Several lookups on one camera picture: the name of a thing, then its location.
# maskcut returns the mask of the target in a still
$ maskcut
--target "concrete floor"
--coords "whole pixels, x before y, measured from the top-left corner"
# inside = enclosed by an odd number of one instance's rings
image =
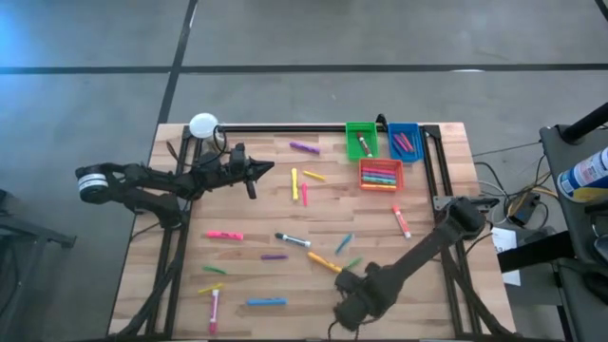
[[[187,5],[5,0],[0,67],[170,67]],[[183,64],[607,63],[607,35],[590,0],[200,0]],[[73,172],[146,162],[168,79],[0,75],[0,188],[25,204],[30,220],[78,236],[71,251],[48,249],[28,296],[24,340],[105,334],[133,216],[118,204],[80,202]],[[608,71],[181,75],[168,122],[202,111],[228,123],[385,113],[391,121],[465,122],[478,153],[575,121],[606,101],[606,80]],[[514,191],[533,179],[541,155],[535,145],[478,160]],[[546,202],[549,224],[565,229],[559,206]],[[513,310],[525,335],[561,335],[545,308]]]

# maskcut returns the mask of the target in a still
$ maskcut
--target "wooden tabletop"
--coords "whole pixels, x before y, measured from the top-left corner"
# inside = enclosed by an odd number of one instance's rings
[[[477,196],[477,175],[464,125],[440,123],[440,126],[455,195]],[[178,150],[182,128],[182,124],[159,126],[151,167],[175,170],[175,161],[165,142],[170,141]],[[386,158],[389,153],[386,134],[378,136],[381,157]],[[321,155],[293,150],[289,146],[291,141],[318,146]],[[333,322],[332,307],[340,301],[333,286],[336,274],[310,261],[308,250],[278,240],[274,234],[305,238],[312,242],[313,252],[337,265],[362,257],[363,261],[353,269],[362,276],[370,261],[391,264],[433,227],[422,161],[405,166],[405,190],[364,191],[358,187],[357,163],[347,159],[343,133],[230,133],[228,142],[231,145],[244,142],[247,155],[274,161],[275,167],[256,184],[257,199],[249,199],[244,184],[238,184],[205,193],[194,202],[174,338],[212,337],[207,332],[211,296],[198,294],[197,290],[218,282],[225,285],[219,295],[216,338],[327,338],[328,326]],[[308,183],[308,207],[292,200],[293,167],[298,170],[298,182]],[[323,175],[327,180],[305,177],[302,170]],[[435,173],[440,180],[438,167]],[[404,239],[391,212],[393,204],[401,207],[408,221],[412,232],[409,240]],[[155,221],[153,215],[137,218],[134,232]],[[245,238],[209,239],[205,237],[209,230],[241,232]],[[354,233],[354,238],[336,256],[336,246],[348,233]],[[149,296],[161,241],[161,229],[153,229],[131,242],[111,333],[124,327]],[[289,259],[262,261],[263,254],[286,254]],[[513,331],[513,318],[489,238],[472,250],[468,262],[475,290],[499,321]],[[228,275],[205,272],[201,269],[205,265],[221,268]],[[249,307],[245,302],[252,297],[285,297],[289,302],[280,307]],[[460,303],[468,327],[462,296]],[[166,302],[162,304],[158,329],[164,322]],[[421,337],[453,337],[445,281],[438,262],[427,263],[409,278],[397,303],[382,319],[362,327],[360,332],[362,339]],[[336,326],[332,338],[352,339],[353,334]]]

